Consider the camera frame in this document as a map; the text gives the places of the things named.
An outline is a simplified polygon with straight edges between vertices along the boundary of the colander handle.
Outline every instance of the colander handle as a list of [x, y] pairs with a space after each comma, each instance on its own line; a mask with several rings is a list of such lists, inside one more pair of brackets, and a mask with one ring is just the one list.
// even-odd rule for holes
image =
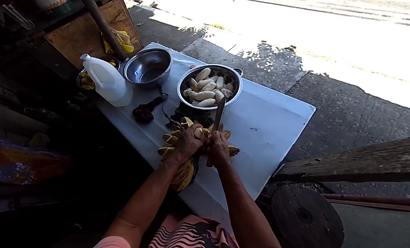
[[233, 70], [235, 70], [237, 73], [240, 74], [240, 76], [243, 76], [243, 71], [240, 68], [233, 68]]

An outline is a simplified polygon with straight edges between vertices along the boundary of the wooden spool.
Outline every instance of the wooden spool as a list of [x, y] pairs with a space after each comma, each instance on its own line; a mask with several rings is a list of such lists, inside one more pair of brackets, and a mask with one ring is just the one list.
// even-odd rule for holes
[[271, 198], [271, 210], [280, 234], [292, 248], [340, 248], [343, 244], [338, 213], [315, 190], [296, 184], [279, 186]]

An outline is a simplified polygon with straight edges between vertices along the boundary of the striped clothing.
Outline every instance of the striped clothing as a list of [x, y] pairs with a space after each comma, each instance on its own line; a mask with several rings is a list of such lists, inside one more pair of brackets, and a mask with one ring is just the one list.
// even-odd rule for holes
[[[130, 245], [122, 237], [111, 236], [102, 239], [95, 248], [130, 248]], [[238, 245], [218, 222], [194, 215], [179, 222], [168, 215], [149, 248], [238, 248]]]

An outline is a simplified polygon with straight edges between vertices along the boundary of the white plastic bottle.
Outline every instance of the white plastic bottle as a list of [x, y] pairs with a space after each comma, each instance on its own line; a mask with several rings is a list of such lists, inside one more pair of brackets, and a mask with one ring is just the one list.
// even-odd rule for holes
[[133, 91], [131, 85], [108, 62], [90, 57], [88, 54], [81, 55], [82, 65], [95, 82], [95, 90], [104, 99], [115, 107], [130, 104]]

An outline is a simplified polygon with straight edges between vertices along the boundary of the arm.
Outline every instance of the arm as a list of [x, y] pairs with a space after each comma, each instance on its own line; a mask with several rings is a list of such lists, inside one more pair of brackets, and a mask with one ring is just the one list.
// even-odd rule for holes
[[213, 165], [219, 172], [228, 203], [231, 226], [240, 248], [280, 248], [268, 221], [231, 165], [226, 139], [216, 131], [213, 133], [213, 142]]
[[120, 236], [127, 240], [131, 248], [139, 247], [142, 235], [162, 204], [177, 168], [203, 145], [202, 140], [194, 138], [197, 127], [201, 125], [194, 124], [182, 133], [176, 149], [133, 194], [103, 237]]

